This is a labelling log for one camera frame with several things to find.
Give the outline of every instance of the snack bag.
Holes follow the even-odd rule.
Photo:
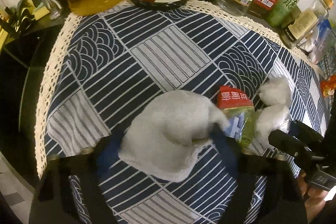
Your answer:
[[[247,147],[254,138],[254,105],[240,89],[228,85],[220,87],[217,107],[224,112],[230,122],[225,135],[235,138],[241,147]]]

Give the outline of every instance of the plastic bag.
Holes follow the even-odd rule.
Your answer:
[[[276,77],[263,84],[259,89],[259,97],[268,106],[290,106],[292,102],[292,93],[285,77]]]
[[[275,129],[288,133],[290,123],[289,108],[283,104],[266,107],[258,111],[255,122],[255,138],[264,147],[273,149],[268,142],[268,136]]]
[[[224,85],[220,87],[217,106],[230,122],[225,135],[235,138],[241,147],[247,147],[254,139],[253,102],[240,89]]]

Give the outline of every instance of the table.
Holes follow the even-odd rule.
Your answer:
[[[187,5],[159,12],[124,3],[81,18],[40,136],[46,155],[64,157],[94,146],[117,125],[128,128],[154,97],[175,89],[216,102],[219,87],[231,85],[243,90],[256,109],[262,108],[258,88],[276,76],[288,79],[291,118],[324,134],[328,116],[312,67],[282,47],[275,34],[271,40],[234,23],[237,18],[196,10]],[[256,141],[252,146],[261,155],[278,153]],[[288,160],[297,174],[298,167]],[[118,223],[216,223],[236,189],[220,162],[214,146],[208,146],[190,176],[172,183],[116,160],[99,186]],[[79,216],[90,223],[80,181],[70,179]],[[260,177],[246,223],[257,217],[264,190],[265,178]]]

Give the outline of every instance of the finger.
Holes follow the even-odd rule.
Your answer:
[[[322,198],[324,199],[327,196],[328,192],[322,189],[310,188],[308,190],[308,196],[311,198]]]
[[[299,173],[299,177],[305,177],[306,176],[306,173],[304,172],[303,169],[300,170],[300,173]]]
[[[303,196],[306,192],[307,192],[307,188],[308,188],[308,185],[307,183],[305,182],[305,179],[303,176],[299,175],[296,179],[297,181],[297,184],[299,186],[299,190],[300,190],[300,193],[301,195]]]
[[[305,202],[305,208],[307,212],[307,220],[310,223],[323,209],[325,201],[322,198],[309,198]]]

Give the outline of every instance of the blue and white tablecloth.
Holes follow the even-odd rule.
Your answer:
[[[221,85],[243,90],[256,109],[257,92],[283,75],[293,93],[291,118],[326,129],[319,76],[288,50],[245,27],[212,15],[127,5],[84,17],[73,35],[48,113],[46,154],[69,156],[95,146],[117,124],[128,128],[156,96],[175,89],[211,98]],[[259,143],[261,154],[275,156]],[[298,171],[291,161],[293,172]],[[90,223],[80,182],[71,177],[81,219]],[[236,188],[214,146],[206,147],[181,183],[162,181],[116,160],[100,188],[118,223],[216,223]],[[256,184],[246,223],[258,213],[265,178]]]

